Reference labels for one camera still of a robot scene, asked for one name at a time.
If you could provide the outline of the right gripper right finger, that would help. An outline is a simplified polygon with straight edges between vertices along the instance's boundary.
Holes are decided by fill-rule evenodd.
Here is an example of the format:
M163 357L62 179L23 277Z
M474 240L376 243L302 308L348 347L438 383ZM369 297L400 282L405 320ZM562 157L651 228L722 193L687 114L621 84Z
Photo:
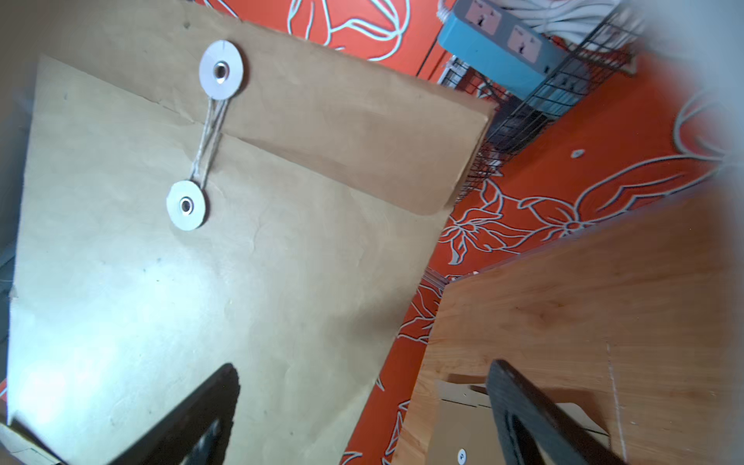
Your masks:
M505 360L494 360L486 391L507 464L621 464L540 389Z

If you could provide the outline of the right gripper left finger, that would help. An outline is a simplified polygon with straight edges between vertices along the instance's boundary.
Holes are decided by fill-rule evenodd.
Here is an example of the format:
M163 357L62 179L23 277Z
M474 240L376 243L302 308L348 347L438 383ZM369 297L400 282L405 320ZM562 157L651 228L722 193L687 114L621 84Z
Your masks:
M114 464L222 464L240 393L238 370L225 363Z

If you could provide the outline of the kraft file bag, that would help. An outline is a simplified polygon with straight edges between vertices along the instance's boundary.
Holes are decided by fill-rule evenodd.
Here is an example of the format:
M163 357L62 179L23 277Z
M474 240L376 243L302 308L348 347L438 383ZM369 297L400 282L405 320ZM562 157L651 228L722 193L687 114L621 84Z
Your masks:
M437 422L426 455L428 464L503 464L504 455L486 385L466 378L437 384ZM590 391L545 387L542 392L585 432L610 448L610 434Z
M11 428L107 463L230 363L226 463L335 461L492 106L188 1L5 1L28 65Z

